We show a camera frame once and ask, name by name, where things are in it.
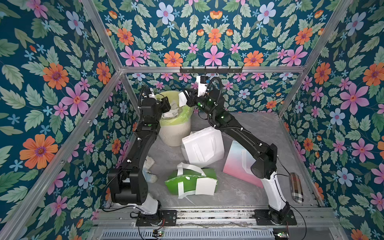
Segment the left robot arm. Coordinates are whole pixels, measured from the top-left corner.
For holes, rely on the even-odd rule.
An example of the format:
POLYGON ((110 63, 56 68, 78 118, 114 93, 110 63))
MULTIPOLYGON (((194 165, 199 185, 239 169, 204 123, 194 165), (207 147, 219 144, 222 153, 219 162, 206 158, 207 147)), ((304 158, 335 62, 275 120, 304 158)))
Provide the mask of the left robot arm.
POLYGON ((157 215, 160 203, 148 195, 148 183, 143 169, 148 152, 160 132, 162 114, 171 105, 167 97, 157 100, 151 89, 144 85, 139 95, 140 119, 133 141, 126 155, 116 169, 108 173, 107 189, 112 202, 123 207, 134 207, 143 215, 157 215))

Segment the green white tote bag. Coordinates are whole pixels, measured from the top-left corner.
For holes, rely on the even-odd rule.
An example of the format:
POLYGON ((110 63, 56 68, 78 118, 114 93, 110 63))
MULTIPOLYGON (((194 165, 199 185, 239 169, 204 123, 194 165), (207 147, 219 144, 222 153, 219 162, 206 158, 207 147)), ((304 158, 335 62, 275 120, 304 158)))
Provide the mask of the green white tote bag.
POLYGON ((183 199, 190 195, 196 195, 196 181, 198 178, 217 179, 216 171, 212 168, 200 168, 194 165, 180 163, 177 170, 171 173, 165 181, 169 192, 183 199))

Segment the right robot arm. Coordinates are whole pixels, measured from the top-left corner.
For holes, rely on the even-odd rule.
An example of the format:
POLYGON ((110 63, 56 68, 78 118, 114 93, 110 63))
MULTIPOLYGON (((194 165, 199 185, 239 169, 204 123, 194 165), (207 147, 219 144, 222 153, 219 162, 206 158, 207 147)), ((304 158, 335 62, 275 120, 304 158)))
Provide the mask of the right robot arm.
POLYGON ((285 200, 277 178, 278 149, 267 144, 246 130, 236 118, 224 108, 223 84, 219 77, 210 79, 197 76, 198 88, 184 89, 186 105, 197 107, 207 114, 211 127, 219 130, 241 144, 256 160, 250 167, 251 173, 261 179, 269 201, 270 221, 275 225, 286 222, 291 210, 285 200))

